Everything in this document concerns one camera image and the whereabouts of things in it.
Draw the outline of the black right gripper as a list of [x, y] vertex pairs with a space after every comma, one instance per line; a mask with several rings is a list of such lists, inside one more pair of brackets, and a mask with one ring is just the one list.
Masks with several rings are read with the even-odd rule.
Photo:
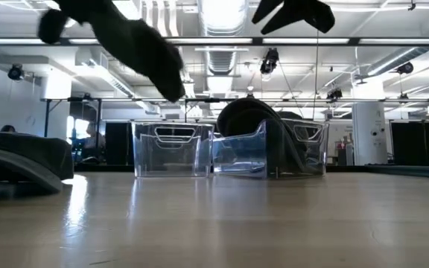
[[[284, 0], [261, 0], [252, 17], [257, 24], [269, 15]], [[262, 28], [263, 35], [298, 21], [305, 21], [323, 34], [328, 33], [335, 24], [331, 7], [320, 0], [285, 0], [286, 7], [281, 8]]]

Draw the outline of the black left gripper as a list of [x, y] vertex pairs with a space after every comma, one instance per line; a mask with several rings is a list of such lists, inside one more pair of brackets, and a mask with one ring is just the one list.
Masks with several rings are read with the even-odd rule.
[[84, 17], [94, 12], [105, 12], [112, 0], [55, 0], [60, 9], [70, 17]]

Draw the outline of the large dark green cap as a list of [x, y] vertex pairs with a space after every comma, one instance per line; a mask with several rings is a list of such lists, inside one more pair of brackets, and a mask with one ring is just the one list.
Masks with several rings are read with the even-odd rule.
[[185, 95], [179, 50], [142, 19], [128, 19], [112, 1], [109, 10], [70, 17], [60, 7], [39, 18], [37, 36], [46, 44], [58, 43], [69, 19], [89, 24], [100, 45], [118, 61], [147, 77], [164, 99], [172, 103]]

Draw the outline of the black cabinet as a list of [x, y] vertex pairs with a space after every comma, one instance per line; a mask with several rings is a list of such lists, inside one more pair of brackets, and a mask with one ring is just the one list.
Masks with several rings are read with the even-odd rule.
[[133, 165], [131, 123], [106, 123], [105, 157], [108, 165]]

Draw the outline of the clear plastic bin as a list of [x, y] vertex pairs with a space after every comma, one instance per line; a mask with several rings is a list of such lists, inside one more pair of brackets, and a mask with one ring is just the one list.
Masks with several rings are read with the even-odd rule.
[[133, 122], [137, 177], [208, 177], [212, 166], [211, 124]]
[[322, 176], [328, 154], [329, 124], [267, 119], [248, 134], [213, 140], [216, 174], [281, 179]]

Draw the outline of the white round column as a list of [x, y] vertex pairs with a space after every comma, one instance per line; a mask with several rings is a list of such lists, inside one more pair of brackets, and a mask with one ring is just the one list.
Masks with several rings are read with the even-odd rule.
[[355, 165], [386, 164], [387, 135], [382, 102], [360, 102], [352, 107]]

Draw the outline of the black partition panel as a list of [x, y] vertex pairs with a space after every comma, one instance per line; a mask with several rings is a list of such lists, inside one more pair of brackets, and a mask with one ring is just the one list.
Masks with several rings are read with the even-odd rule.
[[429, 166], [429, 122], [390, 124], [396, 165]]

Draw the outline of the silver ceiling air duct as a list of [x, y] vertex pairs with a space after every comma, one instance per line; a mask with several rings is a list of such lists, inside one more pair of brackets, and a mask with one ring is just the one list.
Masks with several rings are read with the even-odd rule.
[[[248, 0], [197, 0], [202, 35], [234, 37], [244, 32], [249, 9]], [[235, 68], [234, 45], [208, 47], [207, 68], [213, 75], [229, 75]]]

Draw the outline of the black background rig frame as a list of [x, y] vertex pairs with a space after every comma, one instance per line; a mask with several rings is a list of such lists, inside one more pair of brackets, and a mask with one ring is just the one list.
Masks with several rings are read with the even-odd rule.
[[[153, 115], [160, 121], [215, 121], [222, 109], [234, 98], [188, 98], [175, 103], [161, 98], [67, 98], [69, 103], [98, 103], [102, 109], [141, 110], [138, 115], [116, 115], [116, 121], [147, 120]], [[359, 103], [382, 103], [388, 111], [413, 107], [429, 115], [429, 98], [384, 98], [384, 99], [307, 99], [307, 98], [262, 98], [260, 100], [276, 111], [294, 112], [302, 118], [314, 120], [318, 113], [332, 114], [342, 108], [352, 108]]]

